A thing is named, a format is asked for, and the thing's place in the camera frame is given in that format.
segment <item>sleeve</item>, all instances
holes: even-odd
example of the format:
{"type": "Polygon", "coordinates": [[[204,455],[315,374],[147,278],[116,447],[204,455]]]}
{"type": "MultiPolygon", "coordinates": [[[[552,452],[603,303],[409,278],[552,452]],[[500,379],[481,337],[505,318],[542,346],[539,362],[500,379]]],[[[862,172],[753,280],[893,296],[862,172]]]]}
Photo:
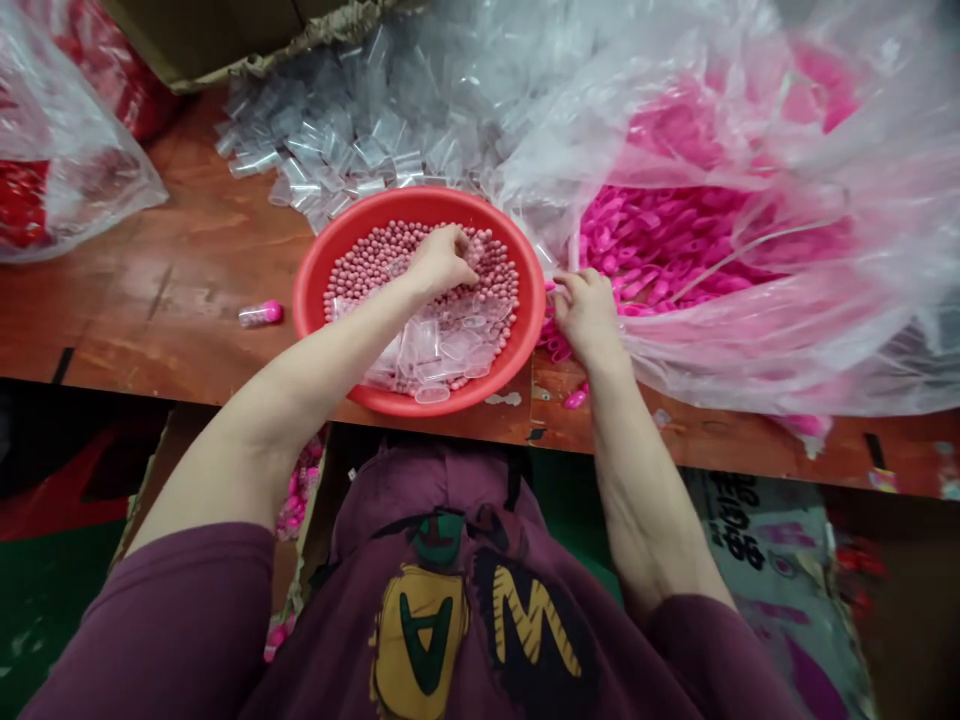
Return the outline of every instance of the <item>sleeve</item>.
{"type": "Polygon", "coordinates": [[[273,536],[184,530],[117,565],[21,720],[236,718],[263,672],[273,536]]]}
{"type": "Polygon", "coordinates": [[[653,614],[647,637],[710,720],[806,720],[742,617],[717,600],[680,595],[653,614]]]}

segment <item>red object in bag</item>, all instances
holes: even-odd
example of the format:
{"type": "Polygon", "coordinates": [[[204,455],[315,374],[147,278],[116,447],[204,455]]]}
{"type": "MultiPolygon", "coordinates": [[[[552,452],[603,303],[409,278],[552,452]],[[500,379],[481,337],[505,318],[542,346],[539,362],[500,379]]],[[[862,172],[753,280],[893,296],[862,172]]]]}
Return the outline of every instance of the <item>red object in bag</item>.
{"type": "Polygon", "coordinates": [[[43,192],[47,160],[0,160],[0,236],[20,248],[42,245],[47,236],[43,192]]]}
{"type": "Polygon", "coordinates": [[[160,132],[180,105],[96,0],[20,0],[138,142],[160,132]]]}

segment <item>yellow graphic print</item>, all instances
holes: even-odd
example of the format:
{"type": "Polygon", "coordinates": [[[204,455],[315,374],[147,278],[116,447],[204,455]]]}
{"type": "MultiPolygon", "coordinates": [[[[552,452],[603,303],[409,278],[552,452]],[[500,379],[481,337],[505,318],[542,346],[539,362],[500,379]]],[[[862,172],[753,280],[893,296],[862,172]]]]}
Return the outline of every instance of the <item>yellow graphic print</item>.
{"type": "Polygon", "coordinates": [[[513,623],[523,644],[523,653],[532,664],[540,660],[540,642],[543,639],[543,616],[546,615],[547,625],[553,633],[553,639],[560,649],[560,657],[567,671],[574,677],[580,677],[580,661],[570,645],[567,632],[563,629],[560,615],[553,606],[550,593],[543,584],[533,580],[530,588],[530,608],[524,610],[517,594],[517,587],[513,575],[502,565],[497,566],[493,576],[493,628],[497,646],[497,657],[501,663],[507,659],[507,639],[503,622],[503,607],[506,600],[507,607],[513,616],[513,623]]]}
{"type": "Polygon", "coordinates": [[[463,579],[401,565],[387,585],[377,629],[370,699],[382,718],[443,717],[470,611],[463,579]]]}

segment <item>person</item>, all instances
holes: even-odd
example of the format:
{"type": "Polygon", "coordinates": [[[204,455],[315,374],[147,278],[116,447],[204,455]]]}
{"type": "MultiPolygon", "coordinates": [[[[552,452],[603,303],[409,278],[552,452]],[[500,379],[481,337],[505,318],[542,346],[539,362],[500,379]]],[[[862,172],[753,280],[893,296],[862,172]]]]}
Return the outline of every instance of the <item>person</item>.
{"type": "Polygon", "coordinates": [[[590,383],[623,608],[506,456],[401,443],[357,475],[325,581],[264,663],[291,468],[407,320],[477,281],[465,246],[455,226],[431,233],[405,274],[231,398],[23,718],[803,717],[724,586],[594,270],[558,278],[556,318],[590,383]]]}

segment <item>clear plastic bag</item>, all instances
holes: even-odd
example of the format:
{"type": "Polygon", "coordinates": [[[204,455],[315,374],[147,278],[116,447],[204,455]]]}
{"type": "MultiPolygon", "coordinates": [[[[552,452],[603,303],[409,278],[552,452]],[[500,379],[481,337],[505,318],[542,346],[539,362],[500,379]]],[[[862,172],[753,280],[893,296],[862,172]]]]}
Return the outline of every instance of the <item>clear plastic bag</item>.
{"type": "Polygon", "coordinates": [[[602,186],[749,192],[731,244],[782,276],[622,318],[638,378],[771,415],[956,406],[960,94],[930,19],[894,0],[825,2],[789,29],[760,2],[653,6],[544,100],[495,200],[549,275],[578,267],[602,186]],[[691,150],[657,141],[674,122],[691,150]]]}
{"type": "Polygon", "coordinates": [[[130,134],[145,142],[180,105],[97,0],[17,0],[83,73],[130,134]]]}
{"type": "Polygon", "coordinates": [[[167,199],[130,133],[43,28],[0,6],[0,262],[61,255],[167,199]]]}

